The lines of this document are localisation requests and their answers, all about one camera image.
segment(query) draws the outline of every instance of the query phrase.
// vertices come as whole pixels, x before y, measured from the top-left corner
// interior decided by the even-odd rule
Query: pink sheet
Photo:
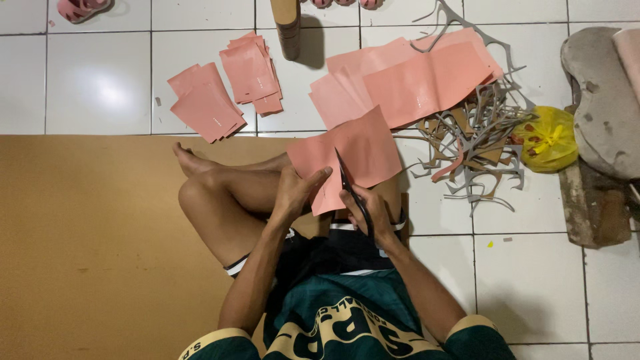
[[[240,127],[246,125],[246,121],[244,121],[244,119],[242,118],[243,112],[233,103],[233,101],[231,101],[231,98],[227,93],[227,89],[225,89],[225,85],[222,82],[222,78],[220,77],[220,73],[218,72],[218,68],[215,63],[208,63],[203,67],[201,67],[199,64],[196,64],[186,69],[185,71],[182,71],[180,74],[172,77],[167,82],[173,89],[173,92],[175,92],[175,94],[179,98],[178,102],[176,102],[174,107],[176,105],[178,106],[177,107],[178,113],[181,115],[178,115],[178,113],[176,113],[176,115],[178,115],[178,117],[180,116],[188,117],[188,119],[186,120],[183,119],[182,117],[180,118],[185,124],[187,124],[188,122],[193,123],[194,115],[191,112],[189,112],[187,109],[183,108],[184,103],[180,102],[180,99],[183,99],[186,96],[188,96],[188,94],[198,86],[210,85],[210,90],[212,91],[212,94],[215,94],[217,99],[222,100],[224,102],[224,107],[227,107],[233,110],[237,114],[237,116],[231,116],[228,120],[229,122],[235,122],[235,123],[227,131],[222,133],[218,138],[222,139],[223,137],[229,136],[234,131],[238,130]],[[209,141],[212,135],[210,134],[210,131],[207,129],[207,127],[199,123],[196,126],[199,129],[204,129],[204,131],[207,132],[207,137],[205,137],[202,133],[201,135]],[[196,130],[196,132],[200,133],[199,130],[197,130],[195,127],[192,126],[192,128]]]
[[[316,216],[344,209],[339,197],[342,181],[334,147],[340,152],[352,183],[360,186],[374,186],[402,170],[396,143],[379,106],[325,134],[292,143],[287,154],[302,178],[326,166],[333,168],[329,179],[311,195],[311,209]]]
[[[454,106],[492,72],[474,45],[462,42],[420,53],[365,76],[364,82],[393,129]]]
[[[341,80],[346,81],[345,86],[340,83]],[[309,97],[329,130],[343,122],[357,119],[371,109],[360,104],[348,80],[349,78],[340,79],[334,74],[328,74],[311,84]]]
[[[427,49],[435,38],[436,36],[425,37],[413,42],[417,47]],[[448,46],[462,43],[471,43],[481,63],[491,70],[491,76],[484,78],[476,85],[490,83],[502,77],[502,69],[487,51],[482,38],[471,28],[444,34],[431,51],[439,51]],[[368,111],[376,104],[383,104],[379,99],[374,101],[365,85],[364,77],[399,65],[420,56],[420,54],[411,48],[408,40],[398,38],[383,46],[365,47],[326,59],[329,74],[311,84],[312,93],[309,96],[327,129],[355,119],[360,116],[363,110]],[[434,92],[429,92],[429,94],[431,96],[437,95]],[[388,121],[394,119],[392,121],[393,127],[402,127],[402,125],[397,125],[399,122],[397,117],[391,116],[388,112],[385,115]],[[411,119],[403,125],[417,119]]]
[[[212,84],[194,86],[178,99],[171,111],[210,143],[244,122]]]
[[[273,72],[255,42],[222,50],[220,58],[231,82],[235,102],[253,101],[278,92]]]
[[[432,35],[430,37],[413,40],[413,44],[418,49],[429,49],[429,46],[431,46],[431,43],[433,43],[436,37],[438,36]],[[492,76],[487,78],[483,82],[484,84],[488,84],[502,78],[502,75],[504,75],[502,68],[498,65],[495,59],[493,59],[493,56],[491,56],[486,46],[484,46],[484,42],[480,35],[478,35],[478,33],[476,33],[472,28],[464,28],[462,30],[443,34],[431,51],[438,50],[449,45],[460,44],[462,42],[471,42],[480,56],[482,63],[492,70]]]
[[[192,67],[188,67],[186,70],[183,70],[180,74],[172,77],[166,82],[169,83],[175,95],[180,99],[185,96],[188,92],[191,91],[193,87],[193,74],[200,70],[200,64],[196,64]]]
[[[251,31],[245,34],[244,36],[242,36],[241,38],[230,40],[229,45],[227,45],[227,48],[233,49],[251,42],[257,45],[258,50],[260,51],[260,54],[264,59],[264,63],[267,65],[267,68],[269,69],[271,80],[273,81],[273,83],[275,84],[278,90],[274,94],[267,95],[260,99],[249,99],[249,97],[243,97],[239,102],[240,103],[252,102],[253,105],[255,106],[256,113],[261,114],[262,116],[265,116],[265,114],[268,114],[268,113],[275,113],[278,111],[282,111],[282,104],[280,103],[280,99],[282,99],[280,84],[278,83],[278,77],[276,76],[275,68],[273,66],[273,61],[271,60],[271,57],[269,57],[269,47],[264,45],[263,37],[261,35],[258,36],[253,31]]]

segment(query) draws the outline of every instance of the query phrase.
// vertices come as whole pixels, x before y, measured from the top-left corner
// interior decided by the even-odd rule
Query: yellow plastic bag
[[[522,144],[522,161],[535,172],[560,170],[578,158],[573,137],[573,115],[552,108],[536,106],[540,118],[524,122],[511,133],[515,144]]]

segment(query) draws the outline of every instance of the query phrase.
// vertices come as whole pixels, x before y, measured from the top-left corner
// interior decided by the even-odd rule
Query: black scissors
[[[362,216],[364,216],[364,221],[367,223],[368,237],[373,239],[374,238],[373,237],[373,221],[371,221],[371,216],[369,214],[369,211],[365,207],[364,203],[362,202],[358,194],[356,194],[353,191],[353,188],[351,187],[351,183],[349,182],[349,178],[347,178],[347,174],[344,171],[346,168],[344,161],[340,157],[340,153],[338,152],[338,149],[336,149],[335,147],[334,149],[335,149],[335,154],[338,156],[338,164],[340,164],[340,177],[342,178],[342,189],[347,190],[347,192],[351,194],[351,196],[353,197],[353,200],[356,202],[356,205],[358,206],[358,208],[360,208],[360,211],[362,211]]]

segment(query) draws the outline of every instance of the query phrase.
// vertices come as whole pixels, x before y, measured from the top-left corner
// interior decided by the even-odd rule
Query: bare foot
[[[179,142],[175,143],[172,149],[173,153],[178,157],[178,163],[180,164],[180,168],[182,168],[182,172],[184,175],[187,175],[187,177],[223,166],[215,161],[195,156],[193,152],[191,152],[191,149],[183,149]]]

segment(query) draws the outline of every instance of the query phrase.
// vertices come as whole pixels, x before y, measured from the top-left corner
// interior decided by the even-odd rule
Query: cardboard tube
[[[282,55],[295,60],[300,55],[300,2],[298,0],[271,0],[271,11],[276,22]]]

